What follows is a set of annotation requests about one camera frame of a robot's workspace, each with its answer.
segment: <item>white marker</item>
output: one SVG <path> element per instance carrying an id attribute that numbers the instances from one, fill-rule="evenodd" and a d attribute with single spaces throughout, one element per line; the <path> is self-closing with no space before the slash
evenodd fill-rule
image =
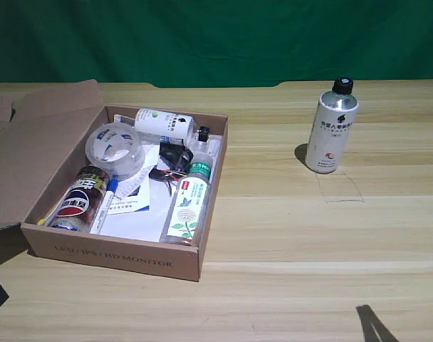
<path id="1" fill-rule="evenodd" d="M 99 234 L 101 233 L 101 228 L 103 227 L 103 223 L 105 217 L 108 214 L 110 203 L 112 202 L 112 198 L 114 198 L 114 193 L 117 190 L 118 180 L 113 179 L 110 180 L 108 189 L 105 192 L 103 201 L 101 202 L 100 208 L 96 213 L 95 219 L 90 227 L 90 234 Z"/>

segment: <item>small bottle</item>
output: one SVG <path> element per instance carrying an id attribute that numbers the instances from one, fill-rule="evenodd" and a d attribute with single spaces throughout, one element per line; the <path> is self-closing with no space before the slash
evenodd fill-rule
<path id="1" fill-rule="evenodd" d="M 319 98 L 305 158 L 312 171 L 331 173 L 337 169 L 359 107 L 352 91 L 353 81 L 339 77 L 332 91 Z"/>
<path id="2" fill-rule="evenodd" d="M 137 112 L 136 131 L 159 135 L 161 143 L 189 147 L 198 134 L 198 126 L 192 116 L 141 108 Z"/>
<path id="3" fill-rule="evenodd" d="M 160 242 L 196 246 L 204 225 L 210 193 L 213 158 L 207 153 L 209 134 L 201 132 L 193 144 L 193 160 L 188 175 L 177 185 Z"/>

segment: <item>white bottle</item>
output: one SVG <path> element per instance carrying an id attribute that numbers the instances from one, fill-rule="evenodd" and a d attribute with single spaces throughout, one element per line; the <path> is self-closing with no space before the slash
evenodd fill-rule
<path id="1" fill-rule="evenodd" d="M 352 91 L 353 81 L 339 77 L 319 98 L 305 158 L 312 171 L 331 173 L 340 164 L 359 107 Z"/>
<path id="2" fill-rule="evenodd" d="M 161 143 L 189 146 L 196 135 L 197 124 L 188 115 L 141 108 L 137 112 L 134 128 L 141 133 L 159 135 Z"/>

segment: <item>bottle label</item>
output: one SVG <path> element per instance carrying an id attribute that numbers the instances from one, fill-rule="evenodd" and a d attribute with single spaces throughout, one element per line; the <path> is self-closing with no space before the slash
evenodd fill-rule
<path id="1" fill-rule="evenodd" d="M 335 171 L 343 156 L 357 109 L 356 106 L 351 110 L 335 110 L 318 104 L 306 155 L 306 164 L 310 169 L 322 173 Z"/>
<path id="2" fill-rule="evenodd" d="M 188 173 L 200 173 L 209 180 L 211 171 L 212 168 L 206 162 L 193 162 Z"/>
<path id="3" fill-rule="evenodd" d="M 180 182 L 177 191 L 167 235 L 192 239 L 202 214 L 207 183 L 199 178 L 187 177 Z"/>
<path id="4" fill-rule="evenodd" d="M 142 133 L 186 140 L 192 123 L 191 116 L 141 108 L 136 115 L 135 129 Z"/>
<path id="5" fill-rule="evenodd" d="M 164 135 L 161 136 L 160 142 L 161 143 L 169 143 L 169 144 L 173 144 L 173 145 L 183 145 L 183 146 L 185 145 L 185 141 L 183 139 L 166 137 Z"/>

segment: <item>black bottle cap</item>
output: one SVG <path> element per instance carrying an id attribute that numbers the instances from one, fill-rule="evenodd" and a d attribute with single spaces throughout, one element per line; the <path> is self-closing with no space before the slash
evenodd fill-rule
<path id="1" fill-rule="evenodd" d="M 206 142 L 209 139 L 210 129 L 205 126 L 199 127 L 197 131 L 197 139 L 198 141 Z"/>
<path id="2" fill-rule="evenodd" d="M 341 95 L 350 95 L 353 91 L 353 80 L 348 77 L 339 77 L 333 83 L 332 91 Z"/>

